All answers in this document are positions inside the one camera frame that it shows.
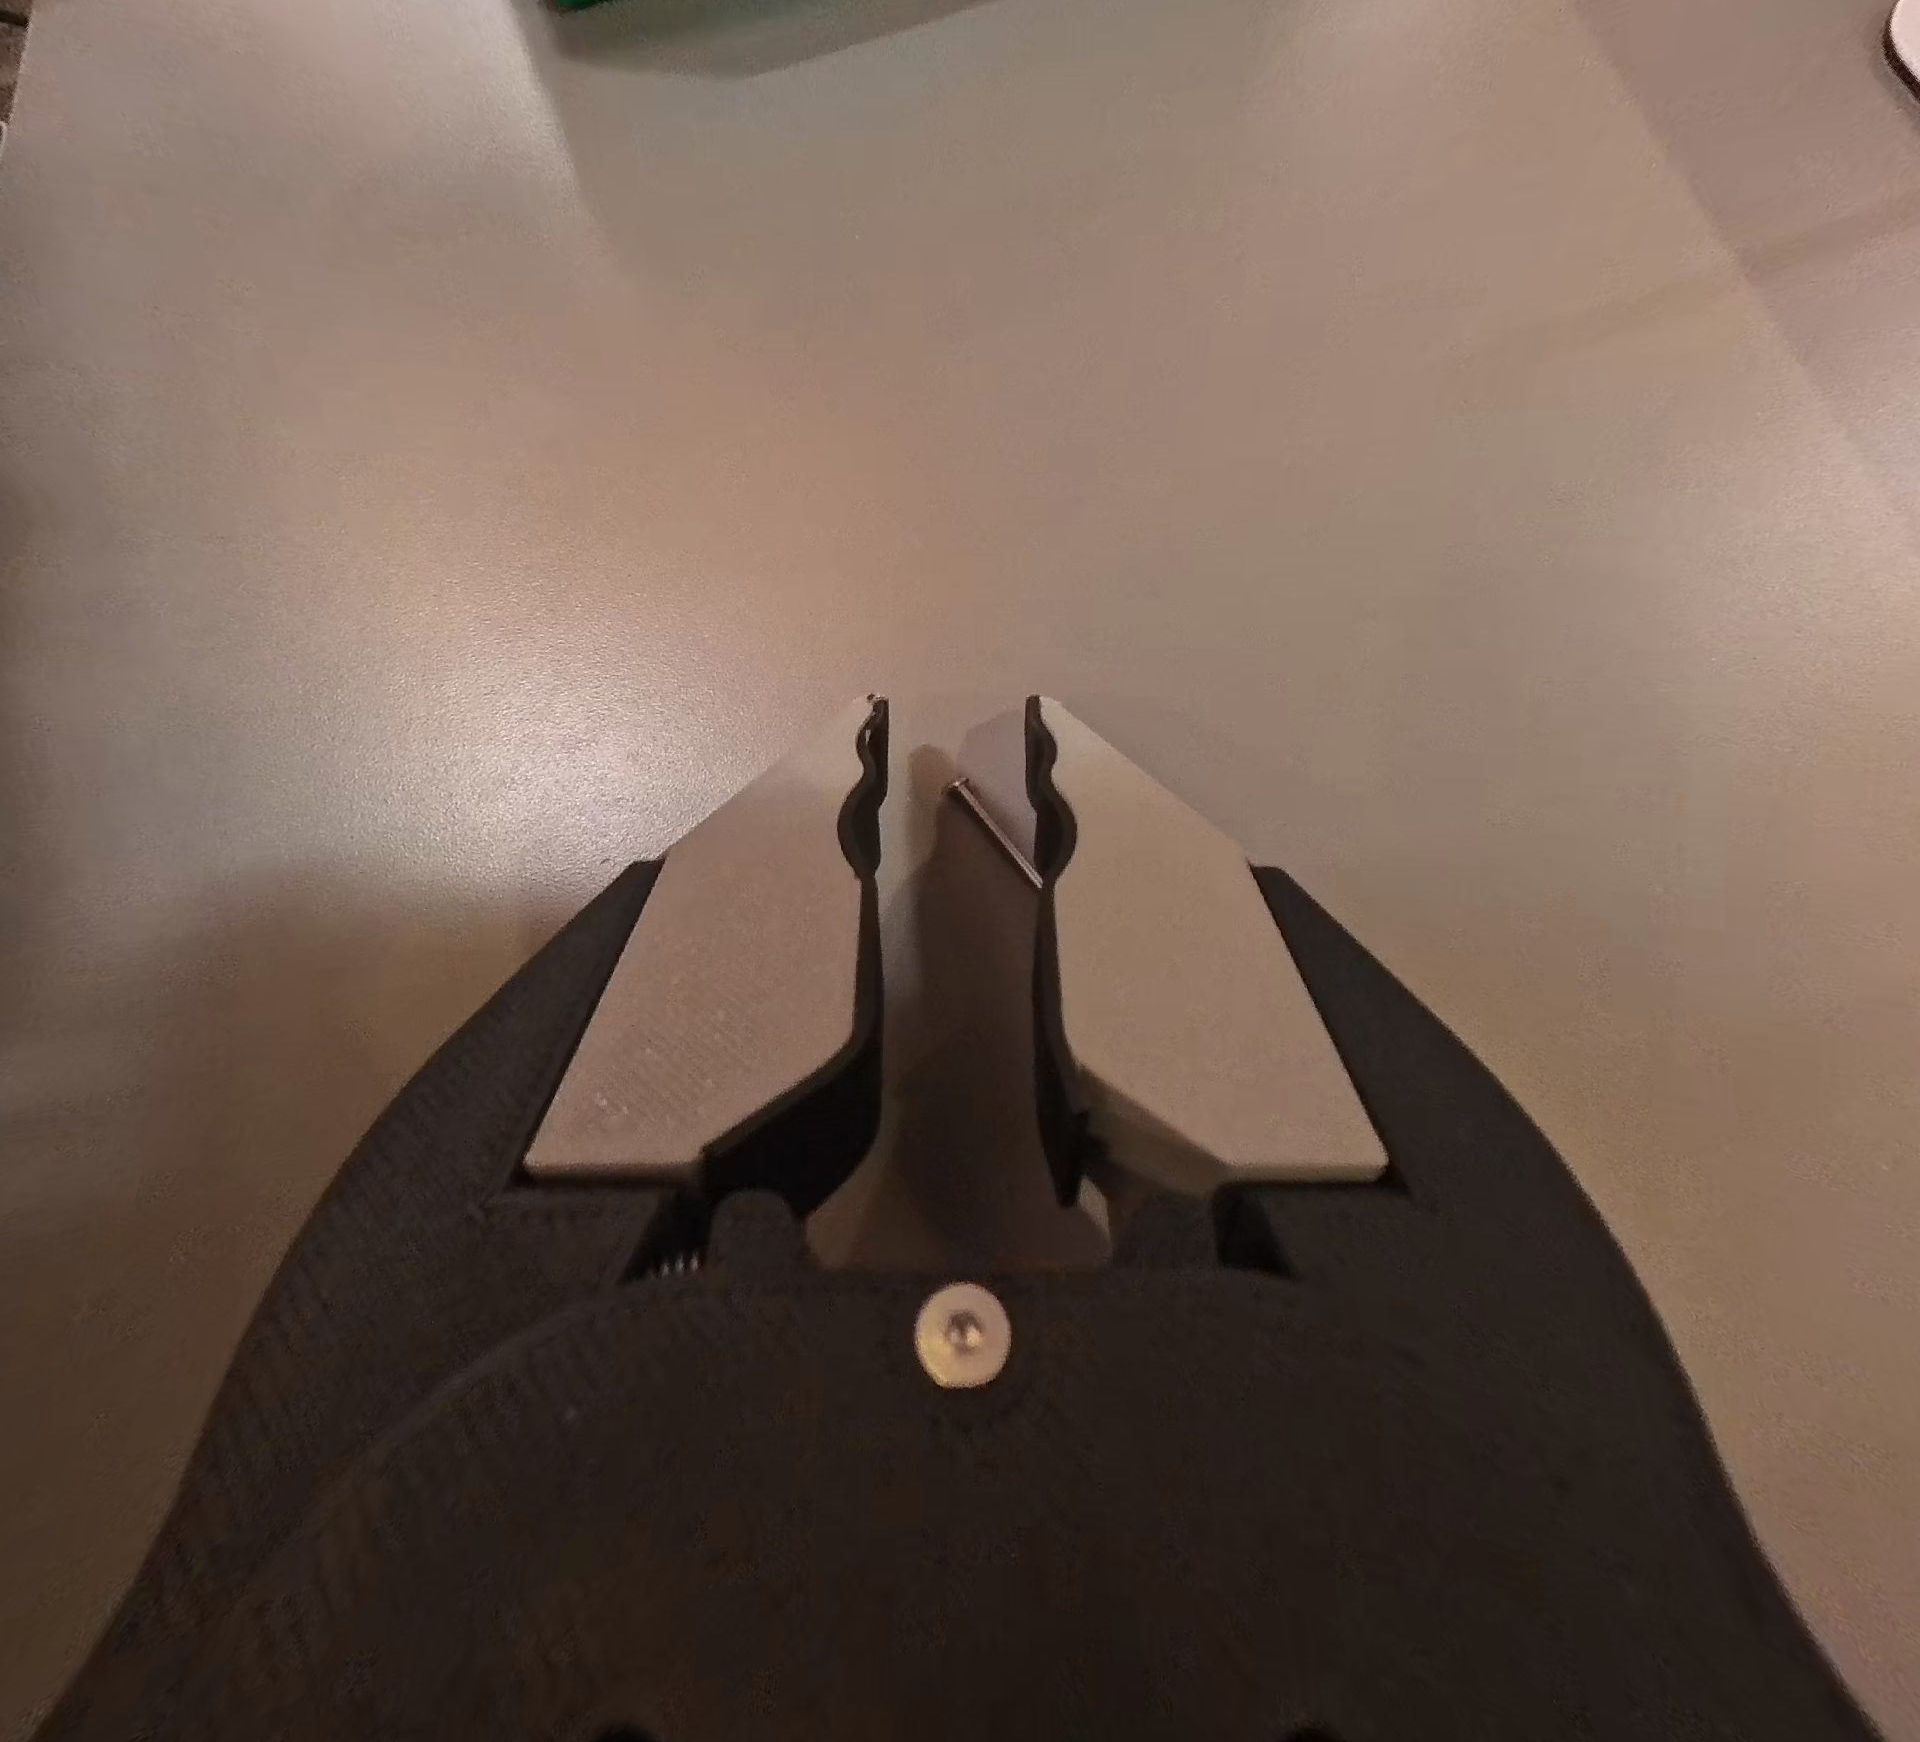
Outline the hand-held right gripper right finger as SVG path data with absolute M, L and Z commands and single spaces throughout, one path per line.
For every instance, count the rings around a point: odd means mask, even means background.
M 1389 1152 L 1252 862 L 1068 709 L 1023 711 L 1054 1196 L 1372 1186 Z

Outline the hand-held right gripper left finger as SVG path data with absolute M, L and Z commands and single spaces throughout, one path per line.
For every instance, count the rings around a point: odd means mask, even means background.
M 883 1117 L 890 705 L 863 696 L 661 859 L 523 1156 L 542 1186 L 661 1188 L 801 1220 Z

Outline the metal bolt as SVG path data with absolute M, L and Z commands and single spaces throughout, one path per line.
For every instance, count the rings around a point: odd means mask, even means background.
M 1044 891 L 1044 873 L 1037 866 L 1031 845 L 1025 843 L 999 815 L 997 807 L 983 795 L 976 783 L 956 774 L 944 784 L 947 798 L 973 821 L 973 827 L 994 845 L 1002 861 L 1013 866 L 1020 880 L 1037 896 Z

